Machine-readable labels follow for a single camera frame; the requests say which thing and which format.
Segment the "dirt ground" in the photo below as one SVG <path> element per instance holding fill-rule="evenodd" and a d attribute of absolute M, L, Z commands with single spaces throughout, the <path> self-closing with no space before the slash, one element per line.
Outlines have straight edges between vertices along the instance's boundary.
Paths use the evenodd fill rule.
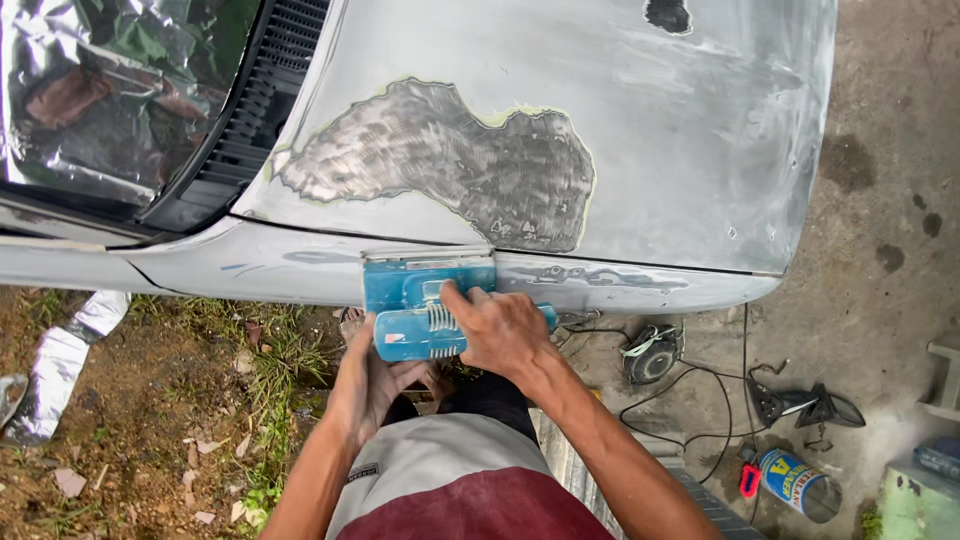
<path fill-rule="evenodd" d="M 0 374 L 29 373 L 48 323 L 65 323 L 87 294 L 0 287 Z M 58 302 L 44 304 L 51 297 Z M 237 356 L 249 357 L 252 347 L 244 340 L 245 317 L 239 319 L 227 320 L 224 331 L 189 331 L 182 321 L 146 309 L 128 314 L 95 343 L 54 439 L 39 449 L 0 449 L 0 483 L 6 486 L 0 492 L 0 537 L 255 535 L 246 516 L 230 522 L 231 508 L 244 499 L 254 509 L 269 507 L 274 493 L 266 490 L 276 488 L 277 474 L 271 477 L 264 464 L 276 452 L 286 459 L 285 466 L 294 453 L 287 446 L 274 448 L 276 440 L 268 431 L 302 439 L 313 422 L 294 417 L 322 415 L 323 409 L 314 405 L 296 412 L 287 403 L 267 403 L 280 410 L 278 416 L 267 414 L 254 391 L 260 388 L 254 378 L 262 373 L 241 374 L 234 368 Z M 312 351 L 311 361 L 328 368 L 343 349 L 330 309 L 308 308 L 296 322 L 297 354 Z M 272 330 L 280 328 L 266 329 L 265 335 Z M 271 349 L 278 345 L 268 343 L 253 349 L 254 361 L 276 356 Z M 285 369 L 283 358 L 278 365 Z M 315 394 L 328 382 L 309 379 L 306 385 Z M 297 380 L 297 388 L 303 387 L 302 374 Z M 264 425 L 270 421 L 278 424 Z M 238 445 L 248 436 L 248 450 L 237 457 Z M 198 454 L 191 464 L 191 439 L 222 446 Z M 59 468 L 72 468 L 86 479 L 79 497 L 62 496 L 54 478 Z M 191 470 L 196 475 L 192 503 L 184 495 L 184 474 Z M 199 511 L 216 517 L 204 524 L 194 517 Z"/>

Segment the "white car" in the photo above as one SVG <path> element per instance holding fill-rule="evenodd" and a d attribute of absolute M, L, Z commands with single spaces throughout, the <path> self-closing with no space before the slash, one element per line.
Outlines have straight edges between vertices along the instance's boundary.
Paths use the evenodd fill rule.
<path fill-rule="evenodd" d="M 487 242 L 498 290 L 670 313 L 794 256 L 835 0 L 201 4 L 4 3 L 0 282 L 359 306 L 361 252 Z M 180 31 L 225 6 L 226 72 Z"/>

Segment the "windshield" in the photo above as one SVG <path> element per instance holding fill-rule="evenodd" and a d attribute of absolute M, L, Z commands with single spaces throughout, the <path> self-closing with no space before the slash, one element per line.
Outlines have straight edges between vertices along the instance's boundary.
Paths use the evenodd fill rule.
<path fill-rule="evenodd" d="M 6 185 L 146 208 L 220 115 L 259 4 L 5 1 Z"/>

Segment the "paint thinner can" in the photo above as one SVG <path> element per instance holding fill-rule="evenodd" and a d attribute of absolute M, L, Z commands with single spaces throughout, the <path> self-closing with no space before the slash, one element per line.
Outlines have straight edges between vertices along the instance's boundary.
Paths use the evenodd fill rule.
<path fill-rule="evenodd" d="M 814 523 L 830 521 L 843 501 L 840 482 L 777 448 L 760 458 L 760 484 Z"/>

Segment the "black pants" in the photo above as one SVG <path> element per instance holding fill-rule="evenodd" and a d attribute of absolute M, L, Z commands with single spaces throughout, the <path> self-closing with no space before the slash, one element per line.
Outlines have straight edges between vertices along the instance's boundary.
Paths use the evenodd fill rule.
<path fill-rule="evenodd" d="M 449 412 L 468 412 L 482 414 L 517 430 L 523 436 L 537 443 L 534 423 L 527 411 L 527 398 L 515 384 L 496 373 L 485 372 L 445 397 L 440 402 L 437 414 Z M 382 426 L 395 424 L 420 416 L 417 408 L 406 396 L 396 396 L 387 410 Z"/>

